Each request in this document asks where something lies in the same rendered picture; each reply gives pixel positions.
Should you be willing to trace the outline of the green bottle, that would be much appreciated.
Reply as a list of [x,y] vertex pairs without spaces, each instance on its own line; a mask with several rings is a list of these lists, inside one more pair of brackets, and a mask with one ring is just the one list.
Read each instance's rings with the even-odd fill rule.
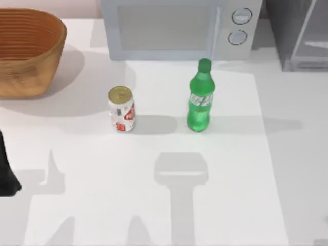
[[198,71],[190,81],[187,125],[195,132],[204,131],[210,122],[210,110],[215,91],[211,68],[212,62],[209,59],[201,59],[198,62]]

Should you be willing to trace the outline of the red and white can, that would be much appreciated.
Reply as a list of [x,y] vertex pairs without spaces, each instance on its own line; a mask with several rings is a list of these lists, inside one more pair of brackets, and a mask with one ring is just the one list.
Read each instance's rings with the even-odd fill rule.
[[111,122],[118,132],[131,131],[136,123],[132,91],[125,86],[115,86],[108,92]]

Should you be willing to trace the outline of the microwave door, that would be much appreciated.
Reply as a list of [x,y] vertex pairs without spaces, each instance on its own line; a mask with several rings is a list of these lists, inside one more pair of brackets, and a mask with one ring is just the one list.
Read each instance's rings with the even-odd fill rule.
[[210,58],[217,0],[101,0],[112,60]]

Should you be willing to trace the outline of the plain microwave knob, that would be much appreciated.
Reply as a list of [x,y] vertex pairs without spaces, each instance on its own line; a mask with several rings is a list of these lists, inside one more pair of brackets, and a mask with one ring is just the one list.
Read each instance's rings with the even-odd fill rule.
[[228,35],[228,42],[233,46],[239,46],[244,44],[248,39],[248,34],[243,30],[231,32]]

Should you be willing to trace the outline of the pale microwave oven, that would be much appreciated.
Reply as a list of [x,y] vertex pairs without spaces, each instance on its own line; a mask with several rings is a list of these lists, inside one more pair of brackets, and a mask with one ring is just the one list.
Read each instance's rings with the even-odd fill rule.
[[[217,0],[219,2],[216,25],[214,29],[213,50],[210,60],[235,61],[247,59],[252,47],[255,30],[263,0]],[[233,23],[232,13],[241,8],[249,8],[252,19],[244,24]],[[247,41],[239,46],[231,45],[227,38],[231,32],[243,30],[248,34]]]

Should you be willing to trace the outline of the microwave knob with white marking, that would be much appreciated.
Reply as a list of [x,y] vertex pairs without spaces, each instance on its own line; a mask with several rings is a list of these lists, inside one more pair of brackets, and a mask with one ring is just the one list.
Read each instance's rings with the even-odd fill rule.
[[253,17],[253,13],[249,8],[237,9],[232,13],[231,19],[237,25],[248,23]]

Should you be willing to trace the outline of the brown wooden basket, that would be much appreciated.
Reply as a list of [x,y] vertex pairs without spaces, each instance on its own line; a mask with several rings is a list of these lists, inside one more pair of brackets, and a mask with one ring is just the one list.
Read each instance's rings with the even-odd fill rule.
[[55,15],[29,8],[0,8],[0,98],[43,95],[61,59],[67,28]]

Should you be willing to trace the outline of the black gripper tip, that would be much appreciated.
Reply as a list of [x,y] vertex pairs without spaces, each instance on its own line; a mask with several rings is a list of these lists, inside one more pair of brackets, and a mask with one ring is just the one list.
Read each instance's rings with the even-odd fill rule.
[[3,134],[0,130],[0,197],[15,196],[21,189],[22,185],[10,167]]

